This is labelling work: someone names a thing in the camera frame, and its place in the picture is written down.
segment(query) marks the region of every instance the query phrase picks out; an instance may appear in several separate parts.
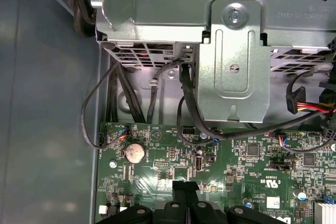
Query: ventilation grille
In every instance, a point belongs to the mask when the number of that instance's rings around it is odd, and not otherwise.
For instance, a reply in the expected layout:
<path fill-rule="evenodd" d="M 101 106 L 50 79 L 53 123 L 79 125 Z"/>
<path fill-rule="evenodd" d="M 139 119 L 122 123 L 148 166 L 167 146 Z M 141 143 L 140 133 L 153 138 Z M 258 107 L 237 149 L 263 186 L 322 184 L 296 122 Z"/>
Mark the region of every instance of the ventilation grille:
<path fill-rule="evenodd" d="M 298 49 L 287 49 L 287 52 L 271 54 L 271 71 L 294 73 L 310 70 L 311 67 L 324 64 L 331 56 L 330 51 L 320 51 L 317 54 L 303 54 Z"/>
<path fill-rule="evenodd" d="M 133 67 L 162 67 L 175 58 L 173 44 L 134 43 L 133 47 L 114 48 L 112 55 Z"/>
<path fill-rule="evenodd" d="M 310 70 L 313 66 L 330 62 L 333 55 L 330 51 L 317 54 L 303 54 L 301 50 L 291 48 L 272 48 L 271 72 L 295 73 Z M 181 49 L 175 44 L 134 43 L 133 47 L 116 47 L 112 55 L 124 66 L 162 67 L 172 62 Z"/>

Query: metal tab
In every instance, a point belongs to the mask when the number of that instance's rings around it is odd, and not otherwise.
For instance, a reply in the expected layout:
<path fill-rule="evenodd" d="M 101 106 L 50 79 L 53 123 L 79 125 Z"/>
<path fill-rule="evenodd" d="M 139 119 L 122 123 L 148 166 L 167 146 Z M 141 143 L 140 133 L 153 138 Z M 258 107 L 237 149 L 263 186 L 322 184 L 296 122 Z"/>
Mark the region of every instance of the metal tab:
<path fill-rule="evenodd" d="M 211 42 L 201 44 L 197 99 L 205 120 L 262 122 L 269 106 L 270 48 L 260 45 L 256 0 L 212 3 Z"/>

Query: heatsink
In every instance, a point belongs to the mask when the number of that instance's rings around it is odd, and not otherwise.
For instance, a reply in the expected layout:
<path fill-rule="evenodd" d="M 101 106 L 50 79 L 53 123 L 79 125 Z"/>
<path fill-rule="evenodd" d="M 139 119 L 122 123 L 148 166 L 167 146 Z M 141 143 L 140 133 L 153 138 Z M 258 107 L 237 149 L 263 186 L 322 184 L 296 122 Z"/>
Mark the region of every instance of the heatsink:
<path fill-rule="evenodd" d="M 334 224 L 336 222 L 336 205 L 315 203 L 315 224 Z"/>

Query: white label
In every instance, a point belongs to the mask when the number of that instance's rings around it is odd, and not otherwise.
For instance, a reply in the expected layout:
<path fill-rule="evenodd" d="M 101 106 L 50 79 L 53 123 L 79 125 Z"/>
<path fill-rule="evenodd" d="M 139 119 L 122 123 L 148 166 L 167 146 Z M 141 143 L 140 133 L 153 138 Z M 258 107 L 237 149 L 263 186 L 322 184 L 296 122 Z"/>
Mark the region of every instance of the white label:
<path fill-rule="evenodd" d="M 271 209 L 280 209 L 280 197 L 267 197 L 266 206 Z"/>
<path fill-rule="evenodd" d="M 277 219 L 277 220 L 281 220 L 282 222 L 284 223 L 287 223 L 287 224 L 291 224 L 291 218 L 290 217 L 275 217 L 275 216 L 272 216 L 273 218 Z"/>
<path fill-rule="evenodd" d="M 261 184 L 266 184 L 267 188 L 278 188 L 281 184 L 280 180 L 275 180 L 275 179 L 261 179 L 260 180 Z"/>

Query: motherboard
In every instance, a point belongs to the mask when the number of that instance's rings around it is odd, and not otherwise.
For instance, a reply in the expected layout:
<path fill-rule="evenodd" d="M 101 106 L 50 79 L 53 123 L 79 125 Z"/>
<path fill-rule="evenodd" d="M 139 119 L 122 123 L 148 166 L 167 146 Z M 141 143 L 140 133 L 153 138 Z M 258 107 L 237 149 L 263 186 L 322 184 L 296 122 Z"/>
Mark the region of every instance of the motherboard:
<path fill-rule="evenodd" d="M 278 134 L 291 148 L 324 141 L 317 132 Z M 313 224 L 314 203 L 336 198 L 335 145 L 292 154 L 281 148 L 278 134 L 190 146 L 176 126 L 103 123 L 102 139 L 123 137 L 99 151 L 96 221 L 134 205 L 154 210 L 172 200 L 172 181 L 183 180 L 197 182 L 199 200 L 223 211 L 243 205 L 287 224 Z M 183 135 L 194 143 L 211 139 L 194 127 L 184 127 Z"/>

